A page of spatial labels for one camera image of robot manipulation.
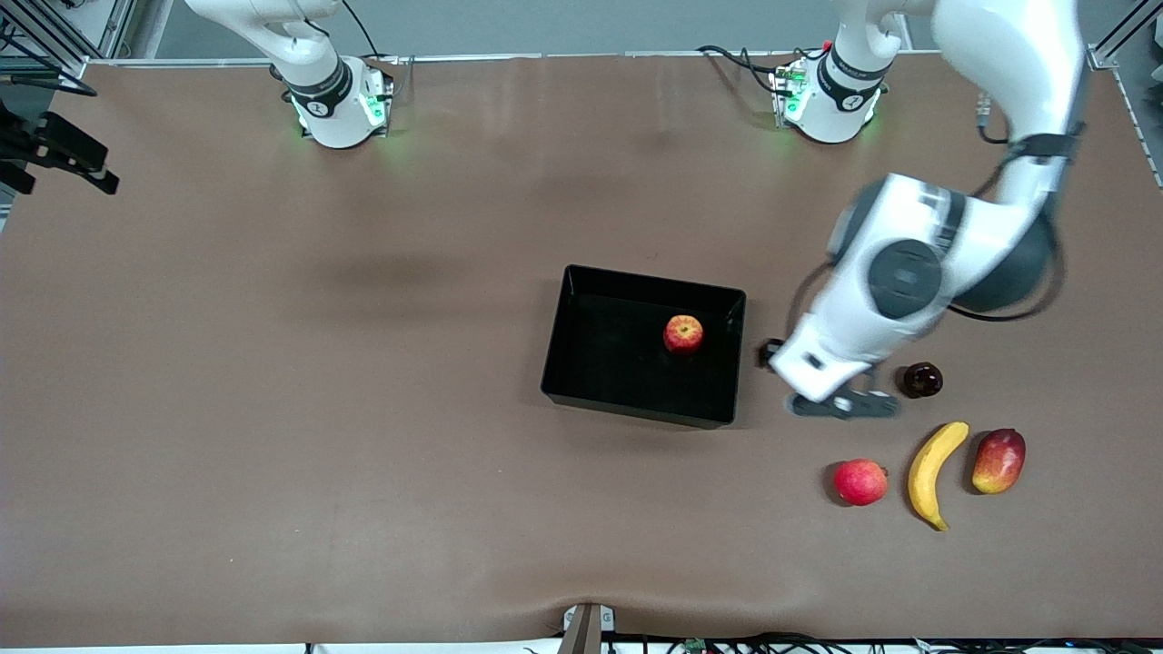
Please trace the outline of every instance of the yellow banana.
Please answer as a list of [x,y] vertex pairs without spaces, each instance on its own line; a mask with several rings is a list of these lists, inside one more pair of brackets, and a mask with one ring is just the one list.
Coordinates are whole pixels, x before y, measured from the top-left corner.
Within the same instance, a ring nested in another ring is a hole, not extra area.
[[946,458],[965,442],[968,435],[969,425],[949,422],[929,438],[908,469],[908,499],[916,514],[928,520],[939,532],[949,531],[949,525],[941,518],[937,506],[937,474]]

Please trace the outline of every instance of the pink round fruit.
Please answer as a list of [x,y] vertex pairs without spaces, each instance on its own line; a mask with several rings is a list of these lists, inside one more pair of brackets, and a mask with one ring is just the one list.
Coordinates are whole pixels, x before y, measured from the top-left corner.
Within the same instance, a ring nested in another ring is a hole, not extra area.
[[889,471],[871,458],[854,458],[836,468],[832,483],[844,502],[866,506],[889,492]]

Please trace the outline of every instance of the brown table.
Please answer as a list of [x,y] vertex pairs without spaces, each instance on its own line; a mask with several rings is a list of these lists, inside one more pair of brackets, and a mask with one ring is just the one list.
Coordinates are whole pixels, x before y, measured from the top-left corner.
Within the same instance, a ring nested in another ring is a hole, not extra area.
[[[56,109],[121,191],[45,172],[0,239],[3,646],[531,638],[582,600],[622,632],[1163,634],[1163,198],[1110,74],[1050,312],[902,349],[947,389],[898,420],[793,418],[744,364],[714,432],[538,392],[563,268],[740,287],[747,346],[782,334],[857,189],[999,158],[939,57],[834,147],[697,58],[416,65],[350,151],[262,69],[87,79]],[[963,447],[936,533],[901,483],[949,420],[1029,461],[977,497]],[[841,507],[826,468],[861,456],[892,493]]]

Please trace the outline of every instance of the dark round fruit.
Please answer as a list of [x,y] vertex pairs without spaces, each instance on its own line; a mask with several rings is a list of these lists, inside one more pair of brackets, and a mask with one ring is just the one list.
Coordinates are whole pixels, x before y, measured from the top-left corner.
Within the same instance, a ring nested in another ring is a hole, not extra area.
[[941,369],[928,361],[909,365],[900,376],[900,391],[911,398],[933,397],[943,385]]

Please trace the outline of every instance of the black square bin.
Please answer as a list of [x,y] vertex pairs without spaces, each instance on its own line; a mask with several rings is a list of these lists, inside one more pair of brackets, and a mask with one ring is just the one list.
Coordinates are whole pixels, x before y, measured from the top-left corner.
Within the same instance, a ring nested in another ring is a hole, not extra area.
[[[557,404],[714,428],[735,419],[743,291],[570,265],[541,391]],[[663,344],[671,317],[702,324],[699,350]]]

